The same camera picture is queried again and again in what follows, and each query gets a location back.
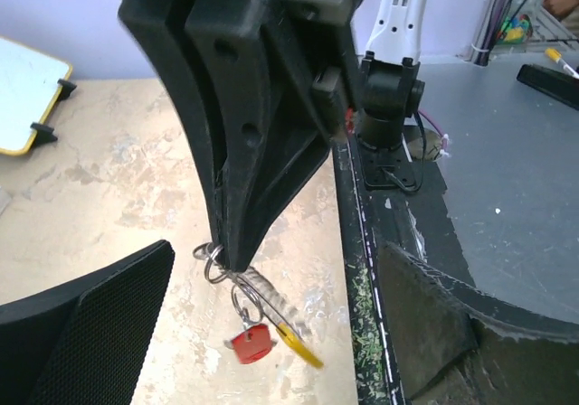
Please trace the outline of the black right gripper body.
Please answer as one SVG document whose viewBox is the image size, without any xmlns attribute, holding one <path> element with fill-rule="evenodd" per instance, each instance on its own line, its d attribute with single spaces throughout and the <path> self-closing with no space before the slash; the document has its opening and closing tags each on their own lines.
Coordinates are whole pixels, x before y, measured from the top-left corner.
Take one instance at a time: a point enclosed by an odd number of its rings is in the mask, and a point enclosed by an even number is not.
<svg viewBox="0 0 579 405">
<path fill-rule="evenodd" d="M 326 141 L 360 107 L 350 22 L 362 0 L 252 0 L 252 124 L 262 141 Z"/>
</svg>

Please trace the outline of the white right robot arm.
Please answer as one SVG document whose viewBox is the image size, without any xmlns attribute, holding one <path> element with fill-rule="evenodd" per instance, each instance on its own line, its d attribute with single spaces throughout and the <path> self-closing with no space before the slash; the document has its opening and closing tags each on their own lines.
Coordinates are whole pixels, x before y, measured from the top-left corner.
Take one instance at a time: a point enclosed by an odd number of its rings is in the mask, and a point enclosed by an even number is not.
<svg viewBox="0 0 579 405">
<path fill-rule="evenodd" d="M 251 264 L 272 223 L 339 139 L 361 149 L 370 190 L 421 187 L 399 156 L 419 117 L 426 0 L 121 0 L 119 20 L 176 109 L 227 272 Z"/>
</svg>

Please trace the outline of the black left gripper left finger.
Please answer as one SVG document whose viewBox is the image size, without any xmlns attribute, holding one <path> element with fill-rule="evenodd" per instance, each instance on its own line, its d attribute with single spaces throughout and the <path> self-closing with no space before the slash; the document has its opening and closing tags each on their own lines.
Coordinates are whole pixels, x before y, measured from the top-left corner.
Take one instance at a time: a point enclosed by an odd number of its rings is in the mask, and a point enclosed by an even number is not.
<svg viewBox="0 0 579 405">
<path fill-rule="evenodd" d="M 3 404 L 129 404 L 174 266 L 159 240 L 1 306 Z"/>
</svg>

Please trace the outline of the red key tag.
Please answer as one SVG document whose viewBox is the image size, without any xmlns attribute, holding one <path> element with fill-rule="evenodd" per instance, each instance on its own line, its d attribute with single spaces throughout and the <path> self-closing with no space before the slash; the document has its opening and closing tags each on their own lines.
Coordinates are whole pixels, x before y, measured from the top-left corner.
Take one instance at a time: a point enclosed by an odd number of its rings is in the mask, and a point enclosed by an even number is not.
<svg viewBox="0 0 579 405">
<path fill-rule="evenodd" d="M 225 340 L 224 346 L 232 350 L 240 364 L 252 364 L 268 355 L 277 344 L 265 324 L 246 327 L 235 337 Z"/>
</svg>

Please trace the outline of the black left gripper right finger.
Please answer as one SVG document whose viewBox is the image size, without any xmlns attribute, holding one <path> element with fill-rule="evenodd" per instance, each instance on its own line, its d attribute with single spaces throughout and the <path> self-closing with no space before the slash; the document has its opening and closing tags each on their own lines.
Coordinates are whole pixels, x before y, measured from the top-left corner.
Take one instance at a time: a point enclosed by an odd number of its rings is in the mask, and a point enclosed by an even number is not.
<svg viewBox="0 0 579 405">
<path fill-rule="evenodd" d="M 394 244 L 379 290 L 412 404 L 576 404 L 578 326 L 496 299 Z"/>
</svg>

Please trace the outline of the metal keyring organizer with rings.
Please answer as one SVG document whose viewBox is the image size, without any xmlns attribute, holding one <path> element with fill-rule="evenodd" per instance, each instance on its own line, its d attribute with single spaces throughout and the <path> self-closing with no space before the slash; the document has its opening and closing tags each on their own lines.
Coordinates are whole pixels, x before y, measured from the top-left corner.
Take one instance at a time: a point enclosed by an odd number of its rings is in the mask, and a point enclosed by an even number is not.
<svg viewBox="0 0 579 405">
<path fill-rule="evenodd" d="M 248 267 L 243 273 L 233 272 L 218 260 L 222 256 L 223 246 L 206 242 L 197 246 L 193 257 L 204 262 L 204 278 L 212 285 L 230 281 L 233 308 L 247 325 L 257 325 L 267 319 L 278 328 L 287 326 L 298 339 L 311 335 L 299 310 L 265 278 L 259 270 Z M 240 292 L 257 310 L 257 318 L 252 319 L 249 310 L 242 307 L 237 293 Z"/>
</svg>

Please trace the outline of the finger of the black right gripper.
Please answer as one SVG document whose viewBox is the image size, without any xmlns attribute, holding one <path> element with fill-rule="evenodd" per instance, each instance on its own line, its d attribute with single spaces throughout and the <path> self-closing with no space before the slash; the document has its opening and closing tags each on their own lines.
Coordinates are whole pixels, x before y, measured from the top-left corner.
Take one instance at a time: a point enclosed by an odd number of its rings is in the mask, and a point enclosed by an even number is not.
<svg viewBox="0 0 579 405">
<path fill-rule="evenodd" d="M 195 0 L 185 33 L 216 99 L 212 232 L 247 269 L 271 224 L 328 153 L 313 73 L 280 0 Z"/>
<path fill-rule="evenodd" d="M 235 0 L 121 0 L 185 130 L 220 260 L 235 258 Z"/>
</svg>

